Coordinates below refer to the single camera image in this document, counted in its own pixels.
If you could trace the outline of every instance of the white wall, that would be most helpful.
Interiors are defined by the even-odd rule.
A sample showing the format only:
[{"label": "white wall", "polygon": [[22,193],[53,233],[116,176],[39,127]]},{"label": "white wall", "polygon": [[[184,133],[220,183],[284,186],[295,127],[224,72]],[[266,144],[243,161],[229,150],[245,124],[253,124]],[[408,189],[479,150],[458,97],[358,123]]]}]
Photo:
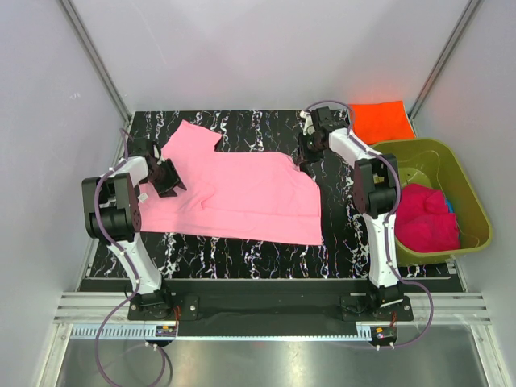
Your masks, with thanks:
[{"label": "white wall", "polygon": [[516,382],[516,2],[484,2],[416,119],[454,148],[493,223],[493,243],[460,258],[485,295]]},{"label": "white wall", "polygon": [[81,179],[122,120],[57,1],[2,2],[0,36],[0,379],[29,386],[84,258]]},{"label": "white wall", "polygon": [[130,110],[410,107],[466,0],[73,0]]}]

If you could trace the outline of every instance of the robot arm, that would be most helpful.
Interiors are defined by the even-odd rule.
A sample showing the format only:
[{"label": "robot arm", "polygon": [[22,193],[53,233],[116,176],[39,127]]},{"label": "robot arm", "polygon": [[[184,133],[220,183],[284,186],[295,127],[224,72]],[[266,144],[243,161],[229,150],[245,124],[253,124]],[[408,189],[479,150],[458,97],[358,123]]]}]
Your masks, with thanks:
[{"label": "robot arm", "polygon": [[[394,237],[395,215],[388,217],[396,201],[394,178],[374,155],[379,154],[347,129],[344,121],[336,121],[328,107],[303,112],[305,126],[298,136],[296,164],[314,163],[330,149],[353,166],[353,202],[364,216],[368,230],[371,268],[369,294],[373,307],[397,304],[403,300],[398,279]],[[394,155],[382,155],[397,170]],[[386,244],[389,246],[387,257]]]},{"label": "robot arm", "polygon": [[82,197],[89,236],[99,239],[117,256],[133,289],[136,289],[139,282],[139,292],[131,301],[131,308],[143,312],[135,319],[146,319],[146,313],[151,316],[165,315],[173,305],[170,292],[162,281],[161,273],[152,263],[139,233],[141,215],[138,184],[151,183],[162,198],[177,196],[173,190],[175,187],[186,188],[172,161],[161,156],[156,143],[148,139],[135,139],[133,149],[122,168],[109,176],[102,185],[99,207],[102,225],[129,255],[139,278],[135,277],[126,255],[107,241],[100,231],[94,208],[94,193],[100,177],[91,177],[82,182]]}]

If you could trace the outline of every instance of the metal frame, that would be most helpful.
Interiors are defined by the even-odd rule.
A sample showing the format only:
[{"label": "metal frame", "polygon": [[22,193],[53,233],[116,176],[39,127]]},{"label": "metal frame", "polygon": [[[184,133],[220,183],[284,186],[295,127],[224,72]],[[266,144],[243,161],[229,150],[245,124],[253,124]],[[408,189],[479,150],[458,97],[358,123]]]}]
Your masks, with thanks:
[{"label": "metal frame", "polygon": [[468,4],[464,8],[462,15],[459,17],[457,24],[451,32],[452,34],[450,35],[446,44],[444,45],[443,51],[439,54],[439,58],[435,62],[433,69],[430,71],[430,75],[428,76],[427,80],[425,81],[425,84],[419,92],[416,101],[410,108],[410,120],[414,120],[416,115],[418,115],[419,111],[422,108],[422,105],[425,103],[428,97],[428,94],[431,92],[432,88],[437,82],[437,79],[443,72],[444,67],[446,66],[448,60],[452,56],[452,53],[455,51],[457,44],[464,35],[466,28],[472,21],[473,17],[476,14],[476,11],[479,9],[482,2],[483,0],[469,0]]},{"label": "metal frame", "polygon": [[[429,314],[429,302],[424,293],[408,293],[413,307],[413,322],[398,322],[400,326],[420,325],[426,323]],[[510,387],[510,377],[501,356],[496,338],[493,334],[489,313],[485,307],[481,293],[433,293],[435,301],[435,325],[470,326],[476,349],[481,359],[489,386]],[[106,317],[107,313],[117,306],[125,297],[116,293],[63,293],[56,317],[52,346],[48,351],[47,361],[41,373],[39,387],[54,386],[59,376],[68,342],[74,336],[81,339],[92,339],[95,328]],[[124,306],[114,314],[108,326],[117,339],[145,339],[138,331],[147,332],[156,329],[156,323],[142,324],[127,320],[128,306]],[[160,322],[162,325],[174,326],[174,321]],[[369,341],[370,326],[380,325],[375,322],[358,322],[357,334],[353,336],[261,336],[261,337],[189,337],[193,341],[213,340],[259,340],[259,341]]]},{"label": "metal frame", "polygon": [[77,38],[81,42],[82,47],[85,50],[86,55],[89,57],[92,66],[97,71],[98,76],[101,79],[102,84],[106,88],[107,93],[110,95],[111,101],[119,111],[124,123],[128,123],[131,119],[131,112],[127,109],[125,102],[123,101],[120,93],[117,91],[116,86],[108,73],[104,62],[98,55],[97,49],[95,48],[93,41],[89,37],[88,31],[84,23],[82,22],[81,16],[78,14],[72,0],[58,0],[63,12],[69,20],[73,30],[75,31]]},{"label": "metal frame", "polygon": [[[73,30],[77,34],[81,45],[85,49],[86,54],[91,60],[92,66],[98,73],[102,84],[106,87],[107,93],[110,95],[115,107],[119,111],[127,128],[131,128],[131,113],[127,109],[120,93],[112,81],[106,66],[103,64],[94,44],[89,37],[84,23],[80,15],[77,13],[73,0],[58,0],[63,11],[68,18]],[[470,24],[474,15],[478,11],[482,0],[470,0],[464,8],[462,15],[457,21],[443,51],[440,53],[431,73],[429,74],[425,84],[423,85],[415,103],[410,109],[409,118],[414,120],[418,112],[421,110],[428,94],[432,90],[449,58],[454,52],[461,37],[464,35],[467,26]],[[114,158],[114,162],[120,157],[123,151],[123,140],[119,142],[119,146]],[[88,245],[85,255],[85,263],[81,270],[81,276],[77,282],[77,288],[88,269],[90,260],[94,256],[96,243],[92,240]],[[459,273],[464,291],[467,292],[467,284],[462,276],[460,265],[456,262],[457,272]],[[422,293],[408,293],[414,312],[413,322],[398,322],[399,325],[419,325],[425,323],[429,305],[427,296]],[[468,325],[472,329],[473,338],[477,351],[481,358],[481,363],[485,371],[490,386],[511,386],[511,381],[506,371],[506,366],[501,357],[497,341],[493,334],[493,327],[489,318],[489,313],[485,308],[485,303],[480,293],[433,293],[435,299],[435,320],[434,324],[439,325]],[[52,343],[48,349],[44,366],[40,373],[39,382],[36,384],[41,387],[54,386],[58,380],[60,369],[64,361],[66,348],[69,340],[73,337],[73,332],[82,332],[73,330],[74,327],[91,327],[90,324],[99,324],[106,317],[107,313],[118,305],[124,299],[123,296],[116,293],[64,293],[59,308],[56,312],[55,325],[52,331]],[[163,324],[173,325],[175,322],[161,322]],[[378,322],[360,322],[357,324],[357,336],[360,339],[367,339],[367,329],[369,325],[378,325]],[[141,322],[127,321],[127,306],[121,308],[110,320],[110,327],[140,327]],[[218,339],[199,337],[192,339]],[[293,337],[283,336],[282,338],[269,337],[269,339],[295,339],[297,341],[320,340],[324,338],[317,337]]]}]

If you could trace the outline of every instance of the magenta towel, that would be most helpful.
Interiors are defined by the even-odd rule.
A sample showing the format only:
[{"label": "magenta towel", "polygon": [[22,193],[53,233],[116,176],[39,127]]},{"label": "magenta towel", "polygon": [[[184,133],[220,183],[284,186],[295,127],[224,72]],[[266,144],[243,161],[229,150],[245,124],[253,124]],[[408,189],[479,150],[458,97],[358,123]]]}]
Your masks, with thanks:
[{"label": "magenta towel", "polygon": [[449,213],[443,192],[419,184],[409,184],[403,189],[394,233],[415,252],[459,248],[457,217]]},{"label": "magenta towel", "polygon": [[142,231],[320,245],[317,184],[283,153],[216,152],[221,137],[181,123],[162,153],[187,190],[160,198],[141,185]]}]

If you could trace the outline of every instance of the purple cable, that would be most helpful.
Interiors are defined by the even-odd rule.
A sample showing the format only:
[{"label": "purple cable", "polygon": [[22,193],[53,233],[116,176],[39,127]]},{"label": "purple cable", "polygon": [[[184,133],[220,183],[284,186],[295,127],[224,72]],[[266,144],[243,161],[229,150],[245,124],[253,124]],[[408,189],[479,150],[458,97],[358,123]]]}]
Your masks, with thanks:
[{"label": "purple cable", "polygon": [[[400,200],[402,198],[402,185],[400,183],[400,178],[398,177],[396,170],[394,169],[394,167],[381,154],[369,151],[360,141],[358,141],[358,139],[355,138],[355,134],[352,133],[353,123],[355,122],[355,111],[352,109],[351,106],[349,106],[347,103],[344,103],[344,102],[341,102],[341,101],[336,101],[334,99],[325,99],[325,100],[322,100],[322,101],[318,101],[316,103],[312,103],[310,106],[308,106],[306,108],[306,110],[309,110],[312,107],[317,106],[317,105],[319,105],[321,103],[336,103],[337,105],[344,106],[347,109],[348,113],[349,113],[349,127],[347,128],[347,135],[349,136],[349,139],[357,147],[362,149],[364,152],[366,152],[370,156],[376,157],[379,161],[381,161],[383,164],[385,164],[387,169],[394,176],[394,184],[396,185],[396,202],[394,203],[393,209],[385,217],[385,227],[387,227],[389,218],[392,215],[394,215],[394,213],[396,212],[397,208],[400,205]],[[389,237],[388,237],[387,233],[385,233],[385,251],[387,252],[387,262],[392,264],[393,260],[392,260],[392,257],[390,256],[390,252],[389,252]],[[399,345],[396,346],[396,347],[399,347],[399,348],[409,347],[410,345],[412,345],[414,343],[417,343],[428,332],[428,329],[430,328],[430,325],[432,324],[432,320],[434,319],[434,300],[432,298],[430,290],[428,290],[428,288],[425,285],[423,285],[421,282],[408,281],[408,280],[404,279],[402,276],[400,276],[400,273],[397,270],[395,270],[393,268],[393,266],[389,265],[389,267],[390,267],[390,270],[393,272],[394,276],[402,284],[413,285],[413,286],[417,286],[420,289],[422,289],[427,294],[428,302],[430,303],[430,316],[428,317],[428,322],[427,322],[426,326],[424,327],[424,329],[422,330],[421,334],[419,336],[417,336],[416,338],[407,341],[406,343],[399,344]]]},{"label": "purple cable", "polygon": [[[126,131],[124,131],[123,129],[121,129],[120,131],[122,132],[122,137],[123,137],[124,134],[128,135],[128,133]],[[104,182],[107,180],[108,177],[113,175],[113,173],[115,173],[116,171],[121,169],[127,163],[127,158],[128,157],[129,157],[129,151],[127,149],[127,144],[126,144],[126,141],[124,139],[123,140],[123,160],[121,160],[114,168],[110,169],[108,173],[106,173],[104,176],[102,176],[100,178],[100,180],[97,183],[97,186],[95,187],[95,195],[94,195],[95,218],[97,219],[98,228],[100,229],[100,232],[102,233],[102,235],[104,235],[104,238],[106,238],[106,240],[108,242],[112,243],[120,251],[120,253],[122,253],[124,255],[125,259],[127,260],[127,263],[131,267],[131,271],[133,272],[133,274],[134,274],[134,276],[135,276],[135,278],[137,280],[136,287],[133,290],[133,292],[131,293],[131,295],[129,297],[127,297],[125,300],[123,300],[120,304],[118,304],[106,316],[106,318],[104,318],[104,321],[102,321],[102,324],[100,324],[100,327],[98,328],[98,332],[95,335],[95,345],[94,345],[95,346],[95,363],[97,364],[98,371],[100,372],[100,374],[102,375],[104,380],[107,381],[109,383],[109,385],[111,385],[113,387],[122,387],[122,386],[117,384],[117,383],[115,383],[114,381],[112,381],[107,376],[106,372],[104,371],[104,368],[102,367],[102,363],[100,361],[100,357],[99,357],[99,354],[98,354],[98,343],[99,343],[99,340],[100,340],[100,334],[102,333],[102,331],[104,329],[104,326],[107,324],[107,322],[113,316],[113,314],[115,314],[120,308],[122,308],[122,306],[124,306],[126,303],[128,303],[130,300],[132,300],[134,298],[134,296],[138,293],[138,291],[139,291],[139,280],[138,280],[139,279],[139,274],[138,274],[138,271],[136,270],[136,267],[133,264],[131,258],[129,257],[129,255],[125,251],[125,249],[120,245],[120,243],[117,243],[113,238],[111,238],[111,236],[107,232],[106,228],[102,224],[102,218],[100,216],[100,206],[99,206],[99,203],[98,203],[98,196],[100,194],[100,190],[102,188],[102,184],[104,184]],[[157,346],[155,346],[154,348],[157,348],[159,350],[159,352],[161,354],[161,359],[162,359],[162,363],[163,364],[161,366],[161,371],[160,371],[160,374],[158,375],[157,379],[155,381],[153,381],[149,385],[149,387],[154,387],[154,386],[156,386],[160,382],[161,378],[164,375],[164,369],[165,369],[165,353],[164,353],[164,350],[161,347],[157,347]]]}]

